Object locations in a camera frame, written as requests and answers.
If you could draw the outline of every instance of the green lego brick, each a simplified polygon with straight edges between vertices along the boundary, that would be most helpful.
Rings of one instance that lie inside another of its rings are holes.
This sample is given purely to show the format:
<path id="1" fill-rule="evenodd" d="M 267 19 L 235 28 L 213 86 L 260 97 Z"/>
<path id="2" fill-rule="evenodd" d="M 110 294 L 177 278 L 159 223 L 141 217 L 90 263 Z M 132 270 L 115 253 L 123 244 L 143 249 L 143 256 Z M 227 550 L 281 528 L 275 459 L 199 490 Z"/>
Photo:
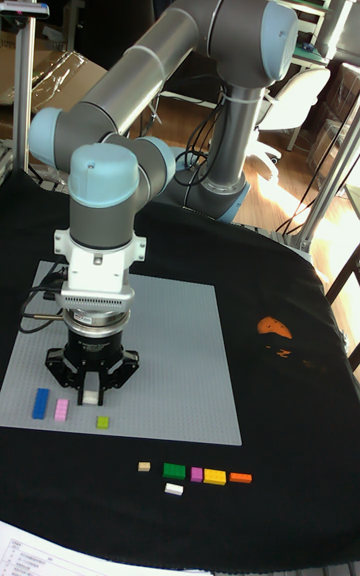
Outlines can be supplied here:
<path id="1" fill-rule="evenodd" d="M 109 429 L 109 416 L 98 416 L 96 427 L 97 429 Z"/>
<path id="2" fill-rule="evenodd" d="M 177 480 L 184 480 L 186 475 L 185 465 L 172 465 L 171 463 L 164 463 L 163 477 L 175 478 Z"/>

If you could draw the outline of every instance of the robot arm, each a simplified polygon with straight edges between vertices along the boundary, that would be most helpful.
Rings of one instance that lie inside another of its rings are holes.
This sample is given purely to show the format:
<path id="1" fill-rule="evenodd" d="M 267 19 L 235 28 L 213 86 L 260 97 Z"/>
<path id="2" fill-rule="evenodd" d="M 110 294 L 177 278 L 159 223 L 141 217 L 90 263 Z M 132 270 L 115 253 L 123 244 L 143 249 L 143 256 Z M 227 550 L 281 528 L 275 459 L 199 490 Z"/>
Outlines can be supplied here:
<path id="1" fill-rule="evenodd" d="M 128 270 L 145 257 L 134 216 L 175 173 L 165 143 L 122 134 L 191 50 L 215 58 L 228 89 L 208 158 L 211 175 L 201 187 L 189 183 L 186 199 L 175 187 L 173 198 L 221 216 L 243 188 L 249 135 L 264 88 L 288 69 L 296 20 L 292 10 L 266 0 L 177 1 L 69 112 L 47 108 L 35 117 L 32 154 L 70 172 L 70 228 L 55 233 L 55 253 L 69 263 L 57 294 L 69 339 L 64 350 L 49 350 L 46 365 L 61 385 L 77 389 L 79 404 L 88 371 L 99 373 L 102 404 L 104 391 L 138 367 L 137 353 L 121 345 L 134 297 Z"/>
<path id="2" fill-rule="evenodd" d="M 75 149 L 125 133 L 194 49 L 217 61 L 229 86 L 252 91 L 240 104 L 255 114 L 263 89 L 285 75 L 296 36 L 295 12 L 273 1 L 178 0 L 69 112 L 37 114 L 31 152 L 69 172 Z"/>

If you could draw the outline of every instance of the lego brick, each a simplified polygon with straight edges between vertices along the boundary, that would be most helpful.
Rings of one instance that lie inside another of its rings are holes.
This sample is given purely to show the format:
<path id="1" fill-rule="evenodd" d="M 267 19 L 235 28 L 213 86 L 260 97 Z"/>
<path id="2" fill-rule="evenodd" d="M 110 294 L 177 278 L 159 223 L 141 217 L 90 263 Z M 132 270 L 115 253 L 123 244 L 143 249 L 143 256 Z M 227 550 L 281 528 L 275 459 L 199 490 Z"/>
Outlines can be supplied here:
<path id="1" fill-rule="evenodd" d="M 98 398 L 98 392 L 91 391 L 90 389 L 84 389 L 83 405 L 97 405 Z"/>
<path id="2" fill-rule="evenodd" d="M 37 420 L 43 420 L 45 417 L 46 405 L 49 398 L 49 389 L 39 389 L 36 392 L 35 404 L 33 408 L 32 417 Z"/>
<path id="3" fill-rule="evenodd" d="M 190 470 L 190 480 L 192 483 L 202 483 L 204 472 L 202 467 L 192 467 Z"/>
<path id="4" fill-rule="evenodd" d="M 174 496 L 182 496 L 184 488 L 182 485 L 172 485 L 172 483 L 166 483 L 165 492 L 166 494 L 174 494 Z"/>
<path id="5" fill-rule="evenodd" d="M 163 477 L 175 478 L 176 480 L 184 480 L 186 475 L 185 465 L 173 465 L 172 463 L 164 463 Z"/>
<path id="6" fill-rule="evenodd" d="M 97 429 L 108 429 L 109 428 L 109 416 L 98 416 L 96 420 Z"/>
<path id="7" fill-rule="evenodd" d="M 64 422 L 67 417 L 68 408 L 69 400 L 67 398 L 58 398 L 56 401 L 54 420 Z"/>
<path id="8" fill-rule="evenodd" d="M 140 461 L 138 463 L 138 472 L 149 472 L 151 469 L 151 464 L 147 462 Z"/>
<path id="9" fill-rule="evenodd" d="M 251 483 L 252 475 L 251 474 L 236 474 L 236 472 L 231 472 L 229 476 L 229 480 L 232 483 Z"/>
<path id="10" fill-rule="evenodd" d="M 225 485 L 226 472 L 217 469 L 204 469 L 204 483 L 211 485 Z"/>

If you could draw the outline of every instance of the orange lego brick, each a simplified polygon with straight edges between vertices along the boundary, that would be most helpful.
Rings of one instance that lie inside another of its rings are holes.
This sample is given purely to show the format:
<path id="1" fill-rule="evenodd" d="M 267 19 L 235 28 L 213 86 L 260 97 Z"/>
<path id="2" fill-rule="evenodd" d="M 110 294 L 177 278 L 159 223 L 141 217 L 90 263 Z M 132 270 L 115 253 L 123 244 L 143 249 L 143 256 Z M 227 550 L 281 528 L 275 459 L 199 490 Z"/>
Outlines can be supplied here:
<path id="1" fill-rule="evenodd" d="M 236 474 L 235 472 L 231 472 L 229 476 L 229 480 L 232 483 L 251 483 L 252 475 L 251 474 Z"/>
<path id="2" fill-rule="evenodd" d="M 217 469 L 204 469 L 203 482 L 209 483 L 211 485 L 225 485 L 226 472 L 222 472 Z"/>

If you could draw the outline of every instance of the white chair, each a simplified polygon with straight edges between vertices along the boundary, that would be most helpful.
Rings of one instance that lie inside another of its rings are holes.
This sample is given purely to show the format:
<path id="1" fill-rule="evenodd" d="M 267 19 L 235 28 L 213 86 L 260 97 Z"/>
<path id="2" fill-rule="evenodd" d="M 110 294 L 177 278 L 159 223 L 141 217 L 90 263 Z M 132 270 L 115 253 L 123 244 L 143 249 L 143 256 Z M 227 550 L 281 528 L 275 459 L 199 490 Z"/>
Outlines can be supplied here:
<path id="1" fill-rule="evenodd" d="M 292 76 L 275 98 L 265 95 L 246 155 L 260 158 L 269 168 L 272 177 L 277 178 L 278 170 L 271 156 L 278 160 L 282 154 L 260 143 L 257 140 L 259 132 L 300 128 L 329 78 L 330 70 L 325 67 L 307 69 Z"/>

